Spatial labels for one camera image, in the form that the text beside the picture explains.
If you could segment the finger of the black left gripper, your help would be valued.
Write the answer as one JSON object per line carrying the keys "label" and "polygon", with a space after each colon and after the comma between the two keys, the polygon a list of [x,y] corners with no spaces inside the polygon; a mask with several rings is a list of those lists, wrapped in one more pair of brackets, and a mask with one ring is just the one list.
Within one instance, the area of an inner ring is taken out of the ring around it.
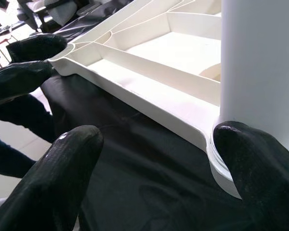
{"label": "finger of the black left gripper", "polygon": [[52,75],[47,61],[13,63],[0,68],[0,104],[29,94]]}
{"label": "finger of the black left gripper", "polygon": [[56,34],[38,34],[10,43],[6,49],[12,63],[43,61],[67,47],[67,40]]}

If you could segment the person leg black trousers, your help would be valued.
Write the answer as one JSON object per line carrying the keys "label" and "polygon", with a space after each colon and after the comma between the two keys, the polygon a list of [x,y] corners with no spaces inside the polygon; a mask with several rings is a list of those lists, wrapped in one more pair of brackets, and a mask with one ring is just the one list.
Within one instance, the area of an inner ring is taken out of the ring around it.
{"label": "person leg black trousers", "polygon": [[23,153],[0,140],[0,174],[22,178],[36,163]]}
{"label": "person leg black trousers", "polygon": [[52,115],[30,94],[0,104],[0,120],[23,126],[49,143],[56,139]]}

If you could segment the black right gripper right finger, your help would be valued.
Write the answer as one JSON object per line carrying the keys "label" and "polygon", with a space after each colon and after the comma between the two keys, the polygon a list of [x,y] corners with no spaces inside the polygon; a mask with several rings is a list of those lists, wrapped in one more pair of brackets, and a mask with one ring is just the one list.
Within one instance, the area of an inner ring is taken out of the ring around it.
{"label": "black right gripper right finger", "polygon": [[236,121],[214,128],[214,145],[258,231],[289,231],[289,151]]}

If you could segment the white plastic table leg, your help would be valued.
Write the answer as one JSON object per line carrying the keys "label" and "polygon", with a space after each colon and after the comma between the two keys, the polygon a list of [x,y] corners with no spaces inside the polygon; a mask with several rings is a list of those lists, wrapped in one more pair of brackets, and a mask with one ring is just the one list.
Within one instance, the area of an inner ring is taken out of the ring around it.
{"label": "white plastic table leg", "polygon": [[289,0],[222,0],[220,113],[289,151]]}

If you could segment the grey cushion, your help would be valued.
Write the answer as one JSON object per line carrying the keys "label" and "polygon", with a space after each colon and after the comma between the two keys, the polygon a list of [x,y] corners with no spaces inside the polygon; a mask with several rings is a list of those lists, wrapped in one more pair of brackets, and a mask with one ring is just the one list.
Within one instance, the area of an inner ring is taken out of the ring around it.
{"label": "grey cushion", "polygon": [[76,3],[71,0],[64,3],[63,5],[57,6],[53,9],[49,9],[48,13],[53,18],[53,20],[61,26],[64,26],[77,11]]}

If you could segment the black table cloth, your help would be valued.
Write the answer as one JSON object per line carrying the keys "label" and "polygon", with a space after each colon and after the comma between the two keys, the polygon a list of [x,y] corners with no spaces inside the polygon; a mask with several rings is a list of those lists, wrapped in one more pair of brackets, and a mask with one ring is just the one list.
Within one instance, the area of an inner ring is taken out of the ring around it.
{"label": "black table cloth", "polygon": [[258,231],[207,153],[78,74],[43,91],[59,133],[95,125],[104,147],[80,210],[85,231]]}

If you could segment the white plastic children table top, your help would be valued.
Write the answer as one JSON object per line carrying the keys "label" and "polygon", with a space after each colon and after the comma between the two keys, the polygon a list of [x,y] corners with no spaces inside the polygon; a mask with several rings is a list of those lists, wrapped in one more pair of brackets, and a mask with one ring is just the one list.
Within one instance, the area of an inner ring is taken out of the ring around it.
{"label": "white plastic children table top", "polygon": [[50,59],[207,153],[211,173],[239,198],[217,153],[222,0],[135,0]]}

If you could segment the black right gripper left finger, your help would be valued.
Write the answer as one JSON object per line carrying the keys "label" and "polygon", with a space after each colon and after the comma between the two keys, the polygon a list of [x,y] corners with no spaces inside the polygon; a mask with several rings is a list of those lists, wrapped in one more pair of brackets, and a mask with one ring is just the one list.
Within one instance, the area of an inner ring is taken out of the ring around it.
{"label": "black right gripper left finger", "polygon": [[0,206],[0,231],[73,231],[102,148],[95,126],[62,134]]}

